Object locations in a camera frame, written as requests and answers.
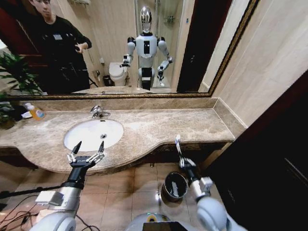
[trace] tiled floor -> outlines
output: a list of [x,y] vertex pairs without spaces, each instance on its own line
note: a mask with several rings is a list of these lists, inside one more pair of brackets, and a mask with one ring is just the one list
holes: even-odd
[[[160,195],[164,179],[171,171],[179,171],[178,166],[173,163],[155,164],[151,168],[149,164],[145,164],[111,175],[87,176],[77,214],[86,223],[95,225],[102,231],[122,231],[137,215],[146,212],[159,212],[171,220],[185,221],[204,230],[197,220],[196,203],[189,193],[176,203],[168,202]],[[39,169],[32,171],[17,190],[59,185],[66,177],[64,174]],[[215,186],[211,192],[214,198],[221,201]],[[12,197],[8,201],[8,206],[0,212],[0,221],[25,197],[25,195]],[[35,197],[31,197],[24,201],[8,218],[12,218],[18,211],[28,211],[34,205],[34,200]],[[32,212],[36,213],[42,208],[36,206]],[[82,230],[85,226],[79,219],[76,221],[77,231]],[[31,224],[28,222],[23,229],[14,230],[26,231],[30,227]]]

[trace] toilet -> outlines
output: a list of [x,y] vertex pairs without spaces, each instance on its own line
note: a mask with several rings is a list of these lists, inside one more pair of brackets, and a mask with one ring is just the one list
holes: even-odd
[[122,63],[111,62],[109,65],[109,75],[115,86],[125,86],[127,77],[127,67],[120,67]]

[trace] dark wooden door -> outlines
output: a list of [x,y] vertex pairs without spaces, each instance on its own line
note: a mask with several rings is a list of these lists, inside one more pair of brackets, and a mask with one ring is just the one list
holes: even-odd
[[308,71],[204,171],[250,231],[307,229],[307,101]]
[[[25,7],[30,13],[36,13],[28,0],[6,0],[19,7]],[[39,85],[43,91],[48,91],[44,79],[48,77],[48,65],[41,48],[27,33],[27,28],[0,8],[0,39],[13,54],[24,56],[30,71],[38,75]]]
[[196,0],[178,92],[198,91],[232,0]]

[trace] mirror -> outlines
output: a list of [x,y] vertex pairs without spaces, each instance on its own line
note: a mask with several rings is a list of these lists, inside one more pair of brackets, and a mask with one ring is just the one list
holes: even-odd
[[0,94],[212,93],[252,7],[236,1],[1,0]]

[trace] soap bottle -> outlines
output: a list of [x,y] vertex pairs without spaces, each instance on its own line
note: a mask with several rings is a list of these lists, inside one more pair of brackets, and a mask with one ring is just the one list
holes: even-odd
[[32,117],[35,118],[36,120],[41,120],[46,115],[46,113],[39,110],[37,107],[33,106],[31,103],[26,103],[25,106],[29,110]]

